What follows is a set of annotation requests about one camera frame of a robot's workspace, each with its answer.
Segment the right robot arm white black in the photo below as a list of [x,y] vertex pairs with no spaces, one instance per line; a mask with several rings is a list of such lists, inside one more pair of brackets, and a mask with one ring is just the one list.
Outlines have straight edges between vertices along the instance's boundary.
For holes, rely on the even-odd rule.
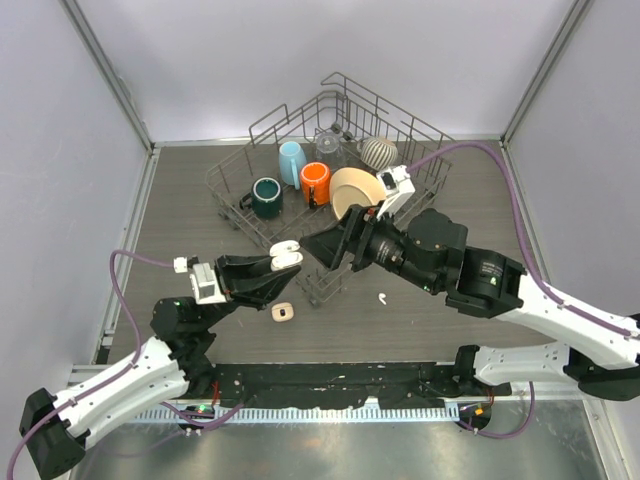
[[351,206],[334,226],[301,238],[301,246],[328,270],[351,254],[351,269],[372,264],[446,306],[480,319],[536,330],[544,345],[458,349],[451,380],[465,395],[511,382],[568,381],[609,401],[639,395],[639,318],[621,317],[560,294],[521,263],[493,250],[471,247],[466,226],[433,208],[404,230],[374,207]]

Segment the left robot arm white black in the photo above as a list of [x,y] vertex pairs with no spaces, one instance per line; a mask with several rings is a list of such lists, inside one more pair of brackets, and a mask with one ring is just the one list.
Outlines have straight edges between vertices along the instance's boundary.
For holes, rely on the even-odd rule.
[[104,436],[146,409],[185,394],[205,397],[213,367],[205,353],[213,325],[240,307],[263,310],[300,272],[297,242],[276,244],[266,255],[223,255],[214,262],[177,257],[168,268],[187,274],[189,297],[163,298],[153,310],[154,334],[137,339],[125,359],[55,394],[31,393],[19,424],[18,451],[27,450],[42,479],[73,469]]

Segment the white earbud charging case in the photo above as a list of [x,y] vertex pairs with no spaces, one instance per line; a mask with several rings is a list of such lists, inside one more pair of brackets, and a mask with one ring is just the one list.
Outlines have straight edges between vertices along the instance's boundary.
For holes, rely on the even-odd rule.
[[296,240],[285,240],[275,243],[269,249],[271,270],[279,271],[302,263],[304,256],[300,251],[300,244]]

